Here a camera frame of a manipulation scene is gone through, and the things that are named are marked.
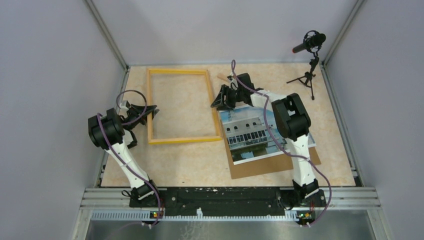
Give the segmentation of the yellow wooden picture frame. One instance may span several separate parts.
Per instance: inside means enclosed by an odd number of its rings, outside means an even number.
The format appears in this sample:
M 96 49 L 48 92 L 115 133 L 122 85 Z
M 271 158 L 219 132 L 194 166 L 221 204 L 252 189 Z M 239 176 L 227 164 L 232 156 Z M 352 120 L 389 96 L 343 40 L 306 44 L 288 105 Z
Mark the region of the yellow wooden picture frame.
M 147 116 L 151 145 L 221 141 L 218 112 L 207 69 L 147 68 L 146 99 L 157 104 L 157 116 Z

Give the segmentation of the building photo print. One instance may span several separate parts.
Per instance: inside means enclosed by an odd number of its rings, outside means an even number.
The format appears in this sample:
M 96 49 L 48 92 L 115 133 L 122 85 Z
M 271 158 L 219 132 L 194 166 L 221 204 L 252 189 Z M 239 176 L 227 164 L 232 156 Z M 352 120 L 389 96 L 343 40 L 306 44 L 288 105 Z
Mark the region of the building photo print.
M 262 158 L 262 155 L 283 153 L 276 142 L 290 152 L 287 140 L 278 132 L 272 111 L 266 110 L 268 124 L 265 124 L 262 108 L 247 104 L 233 110 L 219 110 L 218 113 L 228 148 L 241 151 L 241 158 L 236 161 L 246 163 Z

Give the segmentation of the brown cardboard backing board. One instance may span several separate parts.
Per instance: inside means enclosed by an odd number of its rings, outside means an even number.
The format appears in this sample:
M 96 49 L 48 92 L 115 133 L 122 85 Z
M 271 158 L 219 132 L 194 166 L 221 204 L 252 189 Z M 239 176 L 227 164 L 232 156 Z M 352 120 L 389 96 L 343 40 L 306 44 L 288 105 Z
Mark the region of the brown cardboard backing board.
M 225 148 L 232 179 L 241 179 L 294 169 L 292 158 L 283 153 L 277 155 L 262 155 L 262 158 L 242 163 L 241 160 L 237 161 L 237 159 L 240 159 L 242 156 L 240 150 L 231 151 L 227 146 Z

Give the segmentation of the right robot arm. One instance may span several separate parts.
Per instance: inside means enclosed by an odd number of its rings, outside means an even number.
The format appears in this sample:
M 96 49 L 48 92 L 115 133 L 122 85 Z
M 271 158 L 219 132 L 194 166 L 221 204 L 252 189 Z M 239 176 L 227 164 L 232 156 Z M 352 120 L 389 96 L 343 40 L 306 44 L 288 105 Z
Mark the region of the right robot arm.
M 278 149 L 291 157 L 294 170 L 294 202 L 299 206 L 307 206 L 320 188 L 314 174 L 318 169 L 311 162 L 308 147 L 311 120 L 300 96 L 296 93 L 281 95 L 254 88 L 248 73 L 227 76 L 226 80 L 229 84 L 221 86 L 211 108 L 218 111 L 234 110 L 238 102 L 261 108 L 267 131 L 270 131 L 267 111 L 273 112 L 277 130 L 286 140 L 287 148 L 278 143 L 272 132 L 268 134 Z

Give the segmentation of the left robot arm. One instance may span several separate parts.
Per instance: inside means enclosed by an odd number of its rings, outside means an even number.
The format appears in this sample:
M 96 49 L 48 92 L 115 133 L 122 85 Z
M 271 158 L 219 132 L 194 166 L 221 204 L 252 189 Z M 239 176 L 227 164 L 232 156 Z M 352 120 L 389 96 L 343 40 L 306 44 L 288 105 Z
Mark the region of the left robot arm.
M 130 184 L 122 194 L 130 198 L 130 207 L 162 206 L 159 190 L 149 175 L 138 165 L 130 148 L 137 145 L 135 134 L 114 108 L 88 118 L 88 135 L 93 144 L 112 156 Z

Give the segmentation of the light wooden block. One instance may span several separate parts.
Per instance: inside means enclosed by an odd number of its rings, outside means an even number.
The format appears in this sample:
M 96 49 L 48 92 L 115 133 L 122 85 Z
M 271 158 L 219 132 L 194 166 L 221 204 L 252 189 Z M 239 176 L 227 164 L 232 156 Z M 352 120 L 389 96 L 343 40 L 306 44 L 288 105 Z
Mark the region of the light wooden block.
M 222 73 L 219 73 L 219 74 L 217 75 L 217 78 L 219 78 L 220 80 L 226 81 L 226 82 L 229 82 L 229 81 L 230 81 L 230 80 L 228 79 L 228 77 L 227 77 L 226 75 L 222 74 Z

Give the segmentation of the black tripod microphone stand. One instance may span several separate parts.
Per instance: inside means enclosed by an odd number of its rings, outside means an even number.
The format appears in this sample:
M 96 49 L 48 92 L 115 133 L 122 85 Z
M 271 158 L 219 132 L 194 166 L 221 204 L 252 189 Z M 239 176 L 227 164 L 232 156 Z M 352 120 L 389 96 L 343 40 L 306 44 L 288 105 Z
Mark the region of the black tripod microphone stand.
M 305 72 L 303 76 L 295 78 L 293 80 L 287 81 L 287 84 L 293 83 L 295 81 L 299 81 L 303 86 L 307 87 L 311 91 L 311 100 L 315 100 L 314 88 L 313 88 L 313 78 L 316 76 L 314 71 L 319 64 L 320 58 L 318 52 L 312 52 L 313 58 L 310 60 L 310 70 Z

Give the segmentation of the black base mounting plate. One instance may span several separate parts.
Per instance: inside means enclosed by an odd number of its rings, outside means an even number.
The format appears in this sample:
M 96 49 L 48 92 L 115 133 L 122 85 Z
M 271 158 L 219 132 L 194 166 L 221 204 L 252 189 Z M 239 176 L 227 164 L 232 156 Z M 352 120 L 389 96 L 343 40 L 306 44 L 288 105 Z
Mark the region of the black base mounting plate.
M 210 217 L 282 216 L 294 208 L 324 207 L 323 190 L 298 204 L 294 189 L 280 187 L 168 187 L 160 189 L 161 216 L 194 216 L 198 209 Z

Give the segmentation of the black microphone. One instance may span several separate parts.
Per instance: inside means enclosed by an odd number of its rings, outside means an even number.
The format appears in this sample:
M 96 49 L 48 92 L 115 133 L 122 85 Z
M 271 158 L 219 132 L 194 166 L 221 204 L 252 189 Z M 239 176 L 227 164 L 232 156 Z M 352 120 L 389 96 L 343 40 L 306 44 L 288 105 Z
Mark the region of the black microphone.
M 316 53 L 322 48 L 326 39 L 327 36 L 324 33 L 320 33 L 316 30 L 310 30 L 304 35 L 302 43 L 292 48 L 292 52 L 294 54 L 301 51 Z

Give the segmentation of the aluminium rail front frame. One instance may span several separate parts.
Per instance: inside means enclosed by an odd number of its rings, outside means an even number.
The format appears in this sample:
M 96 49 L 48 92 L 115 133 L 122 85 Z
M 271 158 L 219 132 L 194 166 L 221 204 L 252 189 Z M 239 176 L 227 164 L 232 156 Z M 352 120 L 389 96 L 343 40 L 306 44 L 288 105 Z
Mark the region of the aluminium rail front frame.
M 84 191 L 73 239 L 83 240 L 92 220 L 155 225 L 159 221 L 292 221 L 303 226 L 330 211 L 365 211 L 374 237 L 390 240 L 382 205 L 373 187 L 322 187 L 305 199 L 291 187 L 164 187 L 159 196 L 130 197 L 128 188 Z

